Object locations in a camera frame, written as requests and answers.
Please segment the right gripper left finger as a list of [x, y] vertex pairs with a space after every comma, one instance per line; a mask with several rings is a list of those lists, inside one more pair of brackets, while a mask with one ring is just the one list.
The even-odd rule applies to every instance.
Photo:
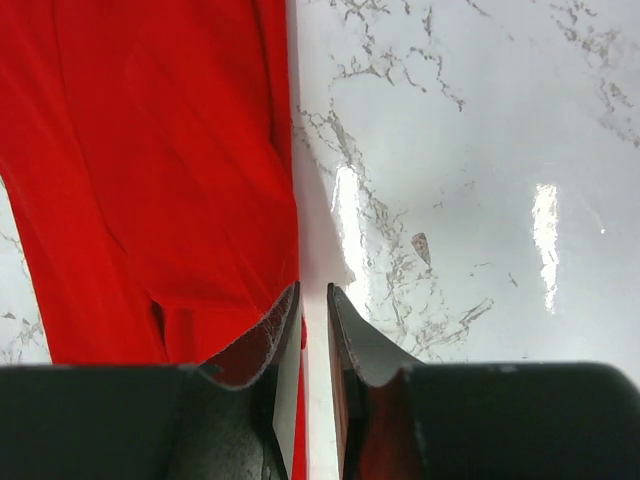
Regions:
[[293, 475], [302, 320], [300, 285], [191, 378], [184, 413], [187, 479]]

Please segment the red t shirt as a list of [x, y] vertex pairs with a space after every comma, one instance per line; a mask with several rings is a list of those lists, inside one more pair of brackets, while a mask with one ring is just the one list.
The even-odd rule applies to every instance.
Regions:
[[285, 3], [3, 2], [1, 175], [52, 359], [2, 477], [187, 479], [193, 374], [299, 283]]

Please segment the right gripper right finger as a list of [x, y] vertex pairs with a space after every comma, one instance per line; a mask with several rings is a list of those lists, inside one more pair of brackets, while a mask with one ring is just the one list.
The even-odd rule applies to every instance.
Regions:
[[367, 322], [334, 283], [327, 309], [339, 477], [410, 479], [420, 467], [403, 369], [418, 360]]

